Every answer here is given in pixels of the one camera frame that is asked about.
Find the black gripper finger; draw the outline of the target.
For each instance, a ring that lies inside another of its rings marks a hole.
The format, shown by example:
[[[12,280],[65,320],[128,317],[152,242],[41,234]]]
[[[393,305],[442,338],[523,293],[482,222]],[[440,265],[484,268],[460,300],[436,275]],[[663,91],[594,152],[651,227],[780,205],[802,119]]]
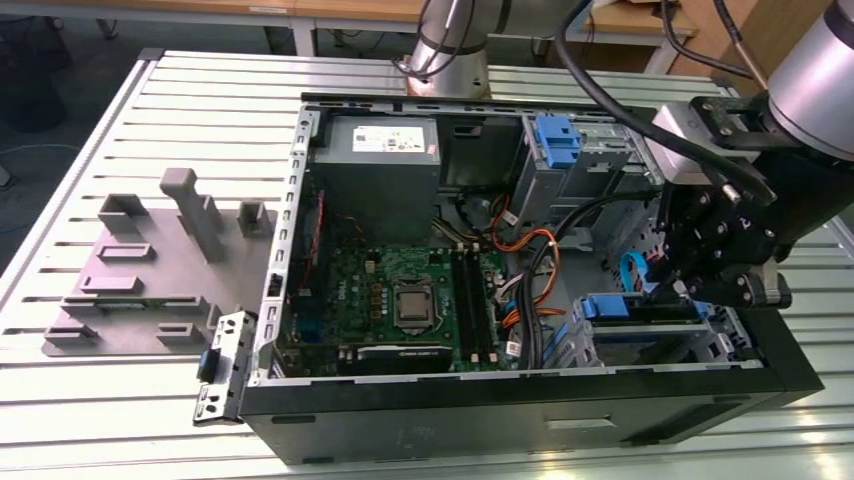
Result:
[[[792,293],[779,263],[731,266],[683,280],[692,300],[732,308],[788,308]]]
[[[658,231],[663,234],[656,260],[656,282],[662,288],[684,284],[687,295],[707,295],[718,251],[715,200],[706,187],[667,184],[662,192]]]

